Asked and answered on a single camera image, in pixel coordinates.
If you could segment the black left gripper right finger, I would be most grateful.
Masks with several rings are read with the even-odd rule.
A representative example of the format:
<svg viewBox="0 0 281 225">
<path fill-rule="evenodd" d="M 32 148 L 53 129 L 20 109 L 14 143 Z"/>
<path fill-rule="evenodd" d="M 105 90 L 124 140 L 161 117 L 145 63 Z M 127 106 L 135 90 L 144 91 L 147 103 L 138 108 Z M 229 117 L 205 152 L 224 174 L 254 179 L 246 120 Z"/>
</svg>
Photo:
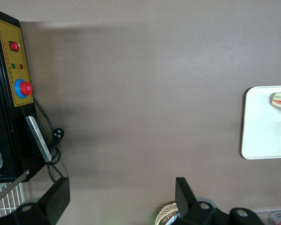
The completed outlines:
<svg viewBox="0 0 281 225">
<path fill-rule="evenodd" d="M 264 222 L 252 210 L 232 208 L 224 213 L 211 203 L 198 201 L 184 177 L 177 177 L 175 202 L 180 217 L 176 225 L 263 225 Z"/>
</svg>

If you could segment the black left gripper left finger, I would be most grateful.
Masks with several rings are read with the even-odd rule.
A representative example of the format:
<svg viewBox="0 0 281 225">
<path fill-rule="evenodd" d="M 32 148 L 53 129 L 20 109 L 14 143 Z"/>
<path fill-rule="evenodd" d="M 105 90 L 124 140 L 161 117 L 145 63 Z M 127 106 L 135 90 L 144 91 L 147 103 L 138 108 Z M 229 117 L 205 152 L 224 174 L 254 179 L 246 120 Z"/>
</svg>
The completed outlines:
<svg viewBox="0 0 281 225">
<path fill-rule="evenodd" d="M 69 178 L 59 178 L 37 201 L 0 217 L 0 225 L 55 225 L 70 203 Z"/>
</svg>

